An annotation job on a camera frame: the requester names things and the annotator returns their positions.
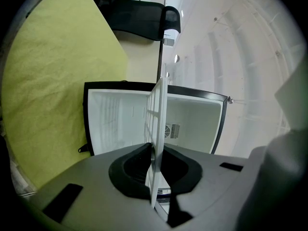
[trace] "yellow fabric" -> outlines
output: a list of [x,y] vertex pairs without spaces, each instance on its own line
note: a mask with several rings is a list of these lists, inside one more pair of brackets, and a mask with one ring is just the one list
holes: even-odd
[[9,145],[36,187],[88,157],[83,87],[126,78],[128,59],[93,0],[43,0],[14,39],[4,70]]

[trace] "fridge vent grille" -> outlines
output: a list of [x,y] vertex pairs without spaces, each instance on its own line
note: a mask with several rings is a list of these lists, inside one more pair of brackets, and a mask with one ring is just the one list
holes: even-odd
[[168,126],[165,126],[165,138],[167,138],[170,135],[170,128]]
[[180,126],[178,124],[172,124],[171,127],[171,139],[177,139],[179,136]]

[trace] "yellow cloth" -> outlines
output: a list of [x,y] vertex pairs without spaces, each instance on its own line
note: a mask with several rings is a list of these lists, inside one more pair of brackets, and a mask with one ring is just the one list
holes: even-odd
[[88,157],[83,87],[126,79],[128,59],[93,0],[43,0],[14,39],[2,108],[9,145],[36,187]]

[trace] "ceiling light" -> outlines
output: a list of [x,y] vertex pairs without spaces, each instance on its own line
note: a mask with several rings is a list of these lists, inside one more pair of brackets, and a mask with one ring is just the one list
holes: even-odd
[[175,63],[175,64],[178,63],[179,60],[180,60],[180,57],[179,57],[178,55],[175,55],[175,57],[174,57],[174,63]]

